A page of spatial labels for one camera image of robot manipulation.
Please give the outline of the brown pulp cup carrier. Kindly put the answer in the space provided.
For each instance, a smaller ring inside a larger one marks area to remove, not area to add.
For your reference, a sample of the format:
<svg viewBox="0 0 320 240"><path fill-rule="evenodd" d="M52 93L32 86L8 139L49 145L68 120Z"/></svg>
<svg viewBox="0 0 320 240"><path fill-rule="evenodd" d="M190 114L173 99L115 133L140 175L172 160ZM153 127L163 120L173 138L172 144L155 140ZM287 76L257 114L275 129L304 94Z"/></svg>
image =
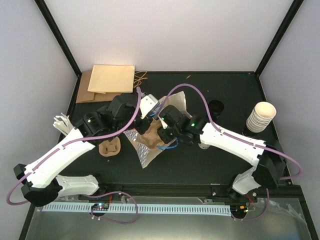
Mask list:
<svg viewBox="0 0 320 240"><path fill-rule="evenodd" d="M121 141L117 136L112 140L105 140L98 146L99 153L103 157L112 157L117 155L121 150Z"/></svg>
<svg viewBox="0 0 320 240"><path fill-rule="evenodd" d="M157 149L157 146L164 146L165 143L160 139L160 137L157 134L157 129L159 127L162 127L162 123L159 120L153 120L149 129L144 134L140 134L137 137L137 141L145 145L150 150Z"/></svg>

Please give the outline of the blue checkered paper bag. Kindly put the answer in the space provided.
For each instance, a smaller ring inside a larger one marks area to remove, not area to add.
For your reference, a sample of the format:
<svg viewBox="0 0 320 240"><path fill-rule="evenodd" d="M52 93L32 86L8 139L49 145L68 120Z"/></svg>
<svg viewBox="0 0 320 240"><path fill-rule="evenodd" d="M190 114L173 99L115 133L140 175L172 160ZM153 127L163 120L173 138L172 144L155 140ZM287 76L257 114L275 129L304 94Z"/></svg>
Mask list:
<svg viewBox="0 0 320 240"><path fill-rule="evenodd" d="M176 107L183 114L187 112L187 101L184 91L172 94L168 97L164 107L172 105ZM141 167L146 168L154 158L161 154L164 150L159 147L169 147L175 142L175 138L169 143L164 143L158 136L157 130L162 127L161 121L153 119L149 129L144 134L139 134L136 130L127 130L124 132L127 139L130 141L136 150Z"/></svg>

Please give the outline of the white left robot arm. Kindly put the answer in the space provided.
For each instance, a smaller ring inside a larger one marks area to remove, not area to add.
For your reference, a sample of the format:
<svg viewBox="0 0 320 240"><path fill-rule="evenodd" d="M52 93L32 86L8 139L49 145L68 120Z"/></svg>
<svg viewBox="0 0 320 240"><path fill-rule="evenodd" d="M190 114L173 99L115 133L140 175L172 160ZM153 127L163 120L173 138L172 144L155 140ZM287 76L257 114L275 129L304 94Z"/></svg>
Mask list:
<svg viewBox="0 0 320 240"><path fill-rule="evenodd" d="M55 125L67 128L64 139L38 160L17 164L13 169L25 201L42 207L72 195L103 199L108 188L98 174L68 177L62 176L61 171L104 140L111 140L126 130L135 129L143 134L151 125L151 114L158 103L150 94L122 93L85 114L75 125L67 116L57 116Z"/></svg>

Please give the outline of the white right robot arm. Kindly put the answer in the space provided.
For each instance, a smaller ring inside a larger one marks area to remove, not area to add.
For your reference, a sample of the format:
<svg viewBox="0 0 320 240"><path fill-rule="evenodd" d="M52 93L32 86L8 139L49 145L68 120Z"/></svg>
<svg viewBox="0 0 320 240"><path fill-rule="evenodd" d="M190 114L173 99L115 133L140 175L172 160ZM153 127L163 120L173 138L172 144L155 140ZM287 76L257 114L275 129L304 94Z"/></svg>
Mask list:
<svg viewBox="0 0 320 240"><path fill-rule="evenodd" d="M228 198L240 201L250 191L260 187L277 189L285 169L284 157L276 154L278 145L270 147L264 140L252 139L224 128L217 129L203 117L187 116L173 105L166 106L158 116L161 127L157 134L164 143L176 139L188 146L194 144L216 147L250 164L250 168L231 180L226 190Z"/></svg>

